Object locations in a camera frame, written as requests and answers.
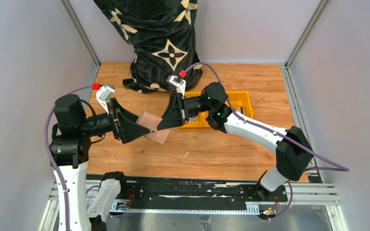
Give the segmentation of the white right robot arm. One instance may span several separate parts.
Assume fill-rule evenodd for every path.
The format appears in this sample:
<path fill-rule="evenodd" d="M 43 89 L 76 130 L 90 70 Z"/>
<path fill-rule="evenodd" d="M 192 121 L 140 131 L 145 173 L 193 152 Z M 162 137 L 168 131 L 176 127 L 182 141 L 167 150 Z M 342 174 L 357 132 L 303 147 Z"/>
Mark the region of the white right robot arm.
<path fill-rule="evenodd" d="M 276 165 L 264 172 L 252 191 L 260 200 L 268 201 L 280 185 L 301 178 L 313 158 L 312 148 L 300 128 L 276 128 L 250 120 L 227 105 L 227 100 L 219 82 L 210 83 L 196 97 L 173 93 L 157 130 L 181 127 L 191 116 L 207 112 L 206 121 L 212 129 L 244 137 L 272 151 Z"/>

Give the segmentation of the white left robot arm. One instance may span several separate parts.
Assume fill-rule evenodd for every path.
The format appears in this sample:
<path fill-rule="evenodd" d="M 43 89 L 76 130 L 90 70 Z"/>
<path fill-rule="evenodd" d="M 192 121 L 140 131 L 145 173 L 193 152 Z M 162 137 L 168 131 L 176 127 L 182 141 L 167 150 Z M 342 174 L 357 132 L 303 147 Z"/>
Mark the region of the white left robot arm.
<path fill-rule="evenodd" d="M 59 230 L 105 231 L 114 200 L 128 194 L 124 173 L 103 175 L 99 192 L 87 204 L 86 176 L 91 138 L 109 132 L 116 140 L 129 143 L 150 133 L 136 123 L 137 116 L 125 110 L 115 98 L 106 104 L 108 112 L 88 117 L 85 101 L 76 94 L 58 98 L 54 106 L 57 123 L 52 129 L 49 150 L 59 192 Z"/>

